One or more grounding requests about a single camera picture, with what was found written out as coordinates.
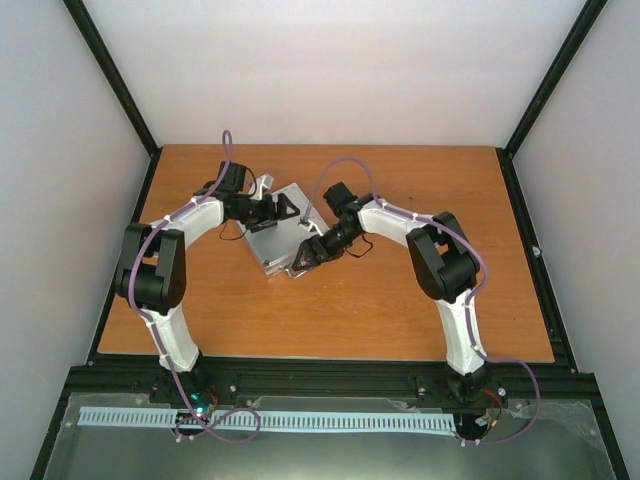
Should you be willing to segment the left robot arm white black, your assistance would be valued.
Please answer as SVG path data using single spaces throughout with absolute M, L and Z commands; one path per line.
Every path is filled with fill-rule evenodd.
M 211 181 L 177 211 L 152 223 L 133 222 L 126 227 L 115 291 L 143 320 L 160 365 L 178 372 L 172 388 L 184 401 L 197 402 L 208 390 L 207 376 L 194 368 L 200 350 L 182 307 L 188 247 L 228 220 L 260 231 L 299 214 L 300 209 L 284 192 L 272 195 L 258 184 L 248 194 L 240 185 Z

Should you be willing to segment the aluminium poker case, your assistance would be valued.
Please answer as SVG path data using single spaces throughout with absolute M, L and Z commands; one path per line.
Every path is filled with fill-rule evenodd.
M 278 221 L 275 227 L 256 234 L 246 233 L 245 227 L 238 224 L 249 251 L 267 277 L 285 272 L 293 262 L 301 242 L 313 236 L 298 225 L 309 203 L 303 190 L 297 183 L 291 183 L 275 191 L 273 195 L 276 196 L 279 193 L 285 193 L 300 209 L 299 216 Z M 309 215 L 321 216 L 315 207 L 311 208 Z

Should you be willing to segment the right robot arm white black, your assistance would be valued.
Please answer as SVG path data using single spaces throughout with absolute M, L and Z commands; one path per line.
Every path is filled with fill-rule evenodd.
M 488 381 L 474 291 L 481 262 L 456 217 L 408 212 L 371 194 L 354 195 L 343 183 L 323 195 L 338 222 L 301 242 L 288 273 L 304 274 L 348 252 L 366 234 L 390 239 L 408 249 L 417 283 L 434 300 L 446 341 L 447 386 L 458 402 L 468 402 Z

